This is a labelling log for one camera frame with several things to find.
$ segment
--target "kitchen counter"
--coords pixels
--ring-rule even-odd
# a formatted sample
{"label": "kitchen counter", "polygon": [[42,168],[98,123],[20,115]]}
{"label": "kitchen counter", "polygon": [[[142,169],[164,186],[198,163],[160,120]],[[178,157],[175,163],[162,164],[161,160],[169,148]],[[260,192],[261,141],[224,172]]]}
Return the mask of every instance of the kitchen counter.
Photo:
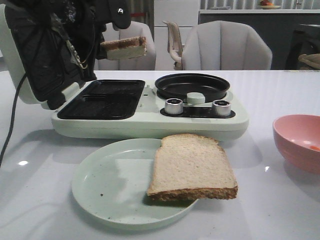
{"label": "kitchen counter", "polygon": [[[177,71],[97,71],[98,79],[156,80]],[[201,199],[179,221],[154,230],[124,231],[87,214],[71,192],[73,174],[91,153],[119,139],[71,138],[53,129],[54,111],[17,103],[0,168],[3,240],[319,240],[320,175],[280,155],[273,121],[320,115],[319,71],[200,71],[230,82],[250,116],[246,133],[222,142],[239,185],[232,200]],[[14,86],[0,72],[0,145],[8,133]]]}

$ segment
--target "white bread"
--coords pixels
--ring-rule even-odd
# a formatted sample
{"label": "white bread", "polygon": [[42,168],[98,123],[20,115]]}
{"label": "white bread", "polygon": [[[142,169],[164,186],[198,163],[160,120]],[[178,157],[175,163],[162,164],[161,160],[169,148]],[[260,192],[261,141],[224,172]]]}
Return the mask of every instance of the white bread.
{"label": "white bread", "polygon": [[196,134],[164,137],[147,195],[153,200],[234,199],[238,184],[218,141]]}

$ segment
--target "white chair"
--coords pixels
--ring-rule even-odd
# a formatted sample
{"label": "white chair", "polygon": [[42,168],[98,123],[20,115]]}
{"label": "white chair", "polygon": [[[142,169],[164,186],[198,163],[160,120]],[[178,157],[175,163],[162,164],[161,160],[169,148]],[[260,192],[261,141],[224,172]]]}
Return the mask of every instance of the white chair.
{"label": "white chair", "polygon": [[96,60],[95,70],[155,70],[156,47],[148,25],[132,21],[127,29],[113,29],[112,23],[106,24],[103,32],[105,41],[120,40],[143,36],[146,38],[146,55],[122,60]]}
{"label": "white chair", "polygon": [[269,70],[272,51],[243,23],[212,21],[194,26],[182,52],[183,70]]}
{"label": "white chair", "polygon": [[168,47],[167,51],[174,60],[174,69],[182,70],[182,52],[181,35],[179,26],[174,21],[163,21],[168,28]]}

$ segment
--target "sandwich plate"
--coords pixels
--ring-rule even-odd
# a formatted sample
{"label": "sandwich plate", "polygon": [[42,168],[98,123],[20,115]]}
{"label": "sandwich plate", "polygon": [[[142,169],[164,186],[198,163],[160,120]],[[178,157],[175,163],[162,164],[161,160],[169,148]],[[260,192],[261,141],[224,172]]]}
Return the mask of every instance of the sandwich plate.
{"label": "sandwich plate", "polygon": [[196,201],[159,202],[146,194],[160,146],[160,139],[137,138],[93,152],[73,175],[75,200],[97,220],[118,229],[154,229],[182,218]]}

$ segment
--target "fruit bowl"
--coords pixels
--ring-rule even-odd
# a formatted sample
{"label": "fruit bowl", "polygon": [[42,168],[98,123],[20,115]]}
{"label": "fruit bowl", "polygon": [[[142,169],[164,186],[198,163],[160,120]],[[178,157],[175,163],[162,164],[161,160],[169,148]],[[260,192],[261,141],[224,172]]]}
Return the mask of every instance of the fruit bowl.
{"label": "fruit bowl", "polygon": [[320,116],[285,115],[273,122],[274,142],[296,167],[320,174]]}
{"label": "fruit bowl", "polygon": [[259,5],[262,9],[279,9],[281,6],[279,5]]}

